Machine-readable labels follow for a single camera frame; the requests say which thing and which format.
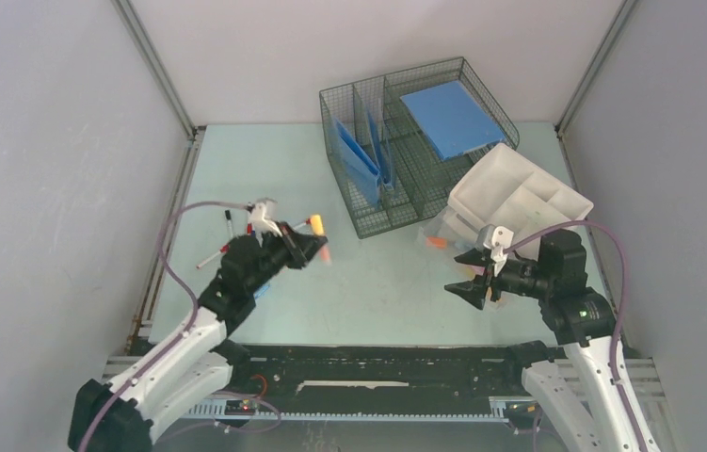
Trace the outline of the orange highlighter with yellow cap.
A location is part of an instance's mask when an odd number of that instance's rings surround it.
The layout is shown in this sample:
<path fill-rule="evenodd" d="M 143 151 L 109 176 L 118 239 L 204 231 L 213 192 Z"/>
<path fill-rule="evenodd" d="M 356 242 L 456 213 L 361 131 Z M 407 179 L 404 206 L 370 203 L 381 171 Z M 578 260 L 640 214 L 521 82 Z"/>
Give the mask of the orange highlighter with yellow cap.
<path fill-rule="evenodd" d="M 314 214 L 309 217 L 309 224 L 312 228 L 312 231 L 315 235 L 321 236 L 321 237 L 326 237 L 326 231 L 325 227 L 323 225 L 322 218 L 319 214 Z M 330 251 L 328 244 L 325 244 L 321 247 L 320 251 L 320 258 L 325 264 L 330 264 L 331 263 L 331 256 L 330 256 Z"/>

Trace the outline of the white plastic drawer organizer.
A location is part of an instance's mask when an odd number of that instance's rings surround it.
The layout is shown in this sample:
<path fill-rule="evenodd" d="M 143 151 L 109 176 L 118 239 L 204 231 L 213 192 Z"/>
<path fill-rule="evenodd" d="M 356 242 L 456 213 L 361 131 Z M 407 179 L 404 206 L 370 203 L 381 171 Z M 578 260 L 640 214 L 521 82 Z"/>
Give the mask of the white plastic drawer organizer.
<path fill-rule="evenodd" d="M 586 251 L 572 222 L 582 220 L 593 203 L 505 144 L 488 151 L 451 190 L 446 206 L 423 226 L 420 238 L 448 241 L 457 256 L 476 249 L 479 231 L 488 224 L 514 232 L 515 250 L 507 260 L 538 262 L 551 276 L 548 297 L 569 296 L 586 287 Z M 488 266 L 465 266 L 471 280 L 486 278 Z"/>

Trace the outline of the blue folder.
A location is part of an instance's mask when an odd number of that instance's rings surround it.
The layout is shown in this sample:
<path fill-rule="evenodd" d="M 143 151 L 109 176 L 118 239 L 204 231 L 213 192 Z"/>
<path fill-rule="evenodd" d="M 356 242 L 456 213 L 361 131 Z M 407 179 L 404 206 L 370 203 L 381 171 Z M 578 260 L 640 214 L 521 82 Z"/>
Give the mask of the blue folder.
<path fill-rule="evenodd" d="M 498 123 L 459 81 L 400 97 L 440 160 L 507 144 Z"/>
<path fill-rule="evenodd" d="M 391 147 L 388 142 L 381 139 L 378 132 L 378 122 L 374 119 L 370 111 L 366 112 L 366 117 L 382 184 L 387 192 L 392 192 L 394 190 L 395 169 Z"/>
<path fill-rule="evenodd" d="M 337 136 L 340 156 L 347 175 L 352 179 L 366 202 L 377 207 L 380 200 L 380 170 L 354 136 L 335 117 L 332 117 L 332 126 Z"/>

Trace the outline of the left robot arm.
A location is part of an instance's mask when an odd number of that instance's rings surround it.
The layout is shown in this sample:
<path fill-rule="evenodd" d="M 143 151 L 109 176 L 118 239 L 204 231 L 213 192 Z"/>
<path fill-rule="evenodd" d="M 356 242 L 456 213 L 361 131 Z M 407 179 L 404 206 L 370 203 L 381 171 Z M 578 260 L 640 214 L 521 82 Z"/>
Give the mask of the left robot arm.
<path fill-rule="evenodd" d="M 166 339 L 113 379 L 91 379 L 79 389 L 68 434 L 71 450 L 150 451 L 210 394 L 248 387 L 249 355 L 230 334 L 255 308 L 261 287 L 285 268 L 304 268 L 328 242 L 283 222 L 278 226 L 278 234 L 231 240 L 196 307 Z"/>

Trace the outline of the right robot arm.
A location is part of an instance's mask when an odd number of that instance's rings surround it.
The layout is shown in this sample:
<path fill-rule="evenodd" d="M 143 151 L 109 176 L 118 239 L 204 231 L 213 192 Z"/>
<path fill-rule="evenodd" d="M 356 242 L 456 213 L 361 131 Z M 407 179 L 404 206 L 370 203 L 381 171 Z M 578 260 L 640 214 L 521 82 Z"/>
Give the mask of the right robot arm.
<path fill-rule="evenodd" d="M 501 379 L 512 393 L 531 395 L 569 451 L 657 451 L 631 382 L 620 342 L 621 322 L 607 299 L 587 286 L 586 249 L 566 221 L 518 244 L 504 226 L 488 225 L 456 262 L 482 273 L 444 288 L 485 308 L 510 293 L 536 299 L 585 394 L 580 400 L 562 379 L 541 342 L 511 347 Z"/>

